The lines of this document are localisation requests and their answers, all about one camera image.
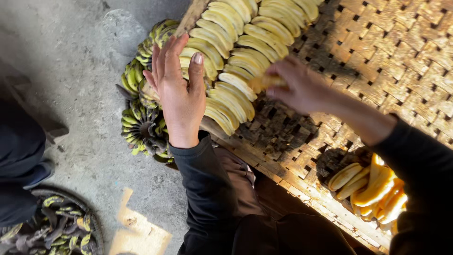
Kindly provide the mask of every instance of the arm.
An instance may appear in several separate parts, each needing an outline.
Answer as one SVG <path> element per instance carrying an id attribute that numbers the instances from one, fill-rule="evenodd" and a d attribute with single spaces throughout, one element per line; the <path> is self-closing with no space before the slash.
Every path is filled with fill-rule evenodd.
<path id="1" fill-rule="evenodd" d="M 158 93 L 169 131 L 170 151 L 183 176 L 188 199 L 187 224 L 179 254 L 212 254 L 231 250 L 237 220 L 237 196 L 231 181 L 214 154 L 211 137 L 198 131 L 204 115 L 206 95 L 203 55 L 192 56 L 190 82 L 181 75 L 179 55 L 188 35 L 170 37 L 167 44 L 153 48 L 153 73 L 144 71 Z"/>
<path id="2" fill-rule="evenodd" d="M 407 212 L 398 219 L 399 234 L 391 254 L 432 252 L 433 244 L 451 239 L 445 235 L 443 212 L 447 186 L 453 180 L 453 151 L 392 115 L 383 115 L 327 87 L 317 73 L 294 58 L 277 62 L 269 74 L 279 74 L 288 88 L 270 88 L 268 96 L 279 99 L 299 113 L 325 112 L 338 116 L 361 136 L 405 182 Z"/>

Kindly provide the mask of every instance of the black long-sleeve shirt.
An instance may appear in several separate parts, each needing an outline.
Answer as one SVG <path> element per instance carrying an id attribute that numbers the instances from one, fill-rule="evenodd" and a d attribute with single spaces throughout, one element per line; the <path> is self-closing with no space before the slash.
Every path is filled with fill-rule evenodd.
<path id="1" fill-rule="evenodd" d="M 191 149 L 171 148 L 188 197 L 190 229 L 179 254 L 354 254 L 338 228 L 320 216 L 234 217 L 237 197 L 230 179 L 209 134 L 200 131 L 199 139 Z M 409 197 L 390 254 L 434 254 L 443 247 L 447 253 L 453 240 L 447 210 L 453 151 L 401 120 L 372 149 L 405 182 Z"/>

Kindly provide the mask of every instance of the person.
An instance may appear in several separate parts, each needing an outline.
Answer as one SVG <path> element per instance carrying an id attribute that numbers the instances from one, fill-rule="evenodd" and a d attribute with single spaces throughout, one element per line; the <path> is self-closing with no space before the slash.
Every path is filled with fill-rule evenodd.
<path id="1" fill-rule="evenodd" d="M 253 202 L 253 194 L 236 189 L 226 168 L 247 169 L 240 162 L 234 165 L 231 160 L 219 159 L 209 133 L 199 131 L 206 100 L 204 56 L 192 56 L 187 83 L 181 76 L 178 58 L 187 41 L 188 35 L 183 34 L 170 38 L 162 49 L 154 46 L 153 72 L 144 71 L 160 96 L 170 150 L 187 192 L 189 231 L 178 253 L 355 254 L 339 229 L 323 217 L 289 214 L 275 220 L 258 208 L 257 201 L 255 207 L 246 206 Z M 288 84 L 287 88 L 269 88 L 268 97 L 299 113 L 338 116 L 405 182 L 407 211 L 398 218 L 399 233 L 391 241 L 391 255 L 435 254 L 448 245 L 453 237 L 448 229 L 451 223 L 443 215 L 448 214 L 444 205 L 448 203 L 447 184 L 453 179 L 450 149 L 396 115 L 383 115 L 329 88 L 320 75 L 296 58 L 274 63 L 267 74 L 277 74 Z"/>
<path id="2" fill-rule="evenodd" d="M 0 100 L 0 227 L 30 220 L 38 207 L 29 189 L 51 177 L 43 129 L 22 108 Z"/>

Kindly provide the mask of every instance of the gray floor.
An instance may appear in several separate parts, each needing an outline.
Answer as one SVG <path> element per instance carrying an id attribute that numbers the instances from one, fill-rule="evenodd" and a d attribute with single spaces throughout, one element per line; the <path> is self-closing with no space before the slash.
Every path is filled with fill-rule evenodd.
<path id="1" fill-rule="evenodd" d="M 178 172 L 132 156 L 120 137 L 124 100 L 114 84 L 154 23 L 180 19 L 189 0 L 2 0 L 0 60 L 33 84 L 25 98 L 67 125 L 70 134 L 46 153 L 58 166 L 50 183 L 75 191 L 100 216 L 107 251 L 120 227 L 122 189 L 129 207 L 173 234 L 176 254 L 187 231 Z"/>

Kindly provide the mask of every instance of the woven bamboo tray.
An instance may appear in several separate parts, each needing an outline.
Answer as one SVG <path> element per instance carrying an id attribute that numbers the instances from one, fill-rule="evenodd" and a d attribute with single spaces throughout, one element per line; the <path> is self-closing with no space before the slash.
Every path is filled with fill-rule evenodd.
<path id="1" fill-rule="evenodd" d="M 208 2 L 193 0 L 179 34 L 195 26 Z M 453 148 L 453 1 L 326 0 L 319 12 L 290 52 L 332 88 Z M 255 119 L 231 137 L 209 118 L 202 128 L 372 251 L 388 254 L 391 236 L 327 189 L 347 164 L 370 162 L 354 131 L 335 116 L 300 116 L 263 95 L 253 104 Z"/>

